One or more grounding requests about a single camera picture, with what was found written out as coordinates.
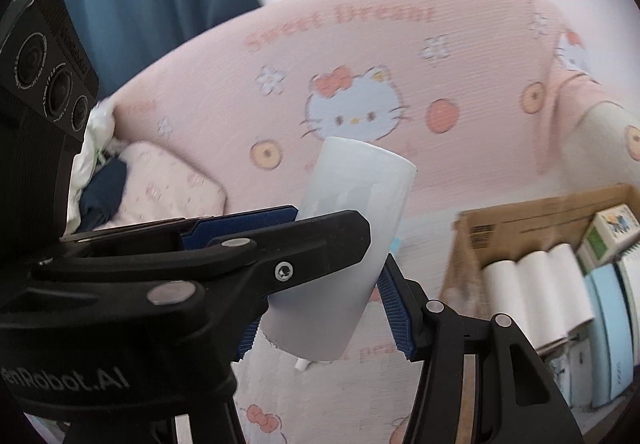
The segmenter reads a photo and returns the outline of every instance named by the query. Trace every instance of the pink fabric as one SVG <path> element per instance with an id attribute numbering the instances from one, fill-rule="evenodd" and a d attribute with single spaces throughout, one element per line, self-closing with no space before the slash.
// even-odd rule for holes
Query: pink fabric
<path id="1" fill-rule="evenodd" d="M 116 135 L 215 179 L 227 213 L 297 204 L 325 137 L 365 140 L 418 167 L 413 215 L 535 180 L 608 100 L 588 73 L 544 0 L 287 0 L 131 80 Z"/>
<path id="2" fill-rule="evenodd" d="M 215 182 L 148 142 L 127 146 L 127 182 L 115 216 L 99 229 L 166 220 L 220 216 L 225 194 Z"/>

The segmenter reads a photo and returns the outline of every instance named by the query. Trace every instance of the barcode label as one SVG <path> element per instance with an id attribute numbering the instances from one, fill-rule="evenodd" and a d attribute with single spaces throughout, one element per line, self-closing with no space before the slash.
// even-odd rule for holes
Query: barcode label
<path id="1" fill-rule="evenodd" d="M 495 224 L 475 226 L 471 228 L 471 247 L 485 249 L 489 247 L 491 237 L 494 234 Z"/>

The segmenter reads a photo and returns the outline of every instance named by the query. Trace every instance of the metal bolt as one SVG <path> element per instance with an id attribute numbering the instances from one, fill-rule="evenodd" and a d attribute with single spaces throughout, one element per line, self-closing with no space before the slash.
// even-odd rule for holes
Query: metal bolt
<path id="1" fill-rule="evenodd" d="M 175 305 L 193 296 L 196 286 L 190 281 L 168 281 L 156 285 L 146 293 L 146 298 L 154 305 Z"/>
<path id="2" fill-rule="evenodd" d="M 429 312 L 437 314 L 438 312 L 442 312 L 444 310 L 444 304 L 436 299 L 431 299 L 427 302 L 427 310 Z"/>
<path id="3" fill-rule="evenodd" d="M 232 238 L 231 240 L 225 240 L 220 245 L 222 247 L 242 247 L 250 243 L 250 238 Z"/>
<path id="4" fill-rule="evenodd" d="M 510 327 L 511 326 L 511 318 L 506 314 L 498 314 L 495 317 L 495 322 L 498 323 L 501 327 Z"/>
<path id="5" fill-rule="evenodd" d="M 293 276 L 293 265 L 289 262 L 280 262 L 276 265 L 276 280 L 289 281 Z"/>

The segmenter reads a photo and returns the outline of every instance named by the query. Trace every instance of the hello kitty bow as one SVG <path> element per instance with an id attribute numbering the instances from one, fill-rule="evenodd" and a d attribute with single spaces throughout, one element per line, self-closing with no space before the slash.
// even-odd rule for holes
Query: hello kitty bow
<path id="1" fill-rule="evenodd" d="M 314 85 L 318 93 L 324 98 L 332 98 L 341 88 L 347 90 L 351 88 L 353 76 L 345 65 L 338 67 L 330 74 L 323 74 L 314 80 Z"/>
<path id="2" fill-rule="evenodd" d="M 260 426 L 260 429 L 265 433 L 271 433 L 276 431 L 280 426 L 280 420 L 270 413 L 263 414 L 262 408 L 256 404 L 252 404 L 246 409 L 246 417 L 249 422 L 253 422 Z"/>

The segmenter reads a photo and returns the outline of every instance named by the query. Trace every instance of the camera lens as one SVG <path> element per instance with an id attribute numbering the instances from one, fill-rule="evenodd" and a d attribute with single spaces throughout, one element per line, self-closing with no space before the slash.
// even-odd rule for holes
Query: camera lens
<path id="1" fill-rule="evenodd" d="M 36 81 L 44 65 L 44 56 L 44 36 L 40 33 L 32 34 L 18 52 L 16 75 L 22 86 L 30 87 Z"/>
<path id="2" fill-rule="evenodd" d="M 71 74 L 65 68 L 56 71 L 47 87 L 46 107 L 50 116 L 58 117 L 65 109 L 71 93 Z"/>
<path id="3" fill-rule="evenodd" d="M 71 114 L 71 126 L 77 132 L 84 126 L 86 116 L 89 112 L 89 105 L 86 97 L 80 96 L 74 105 L 74 110 Z"/>

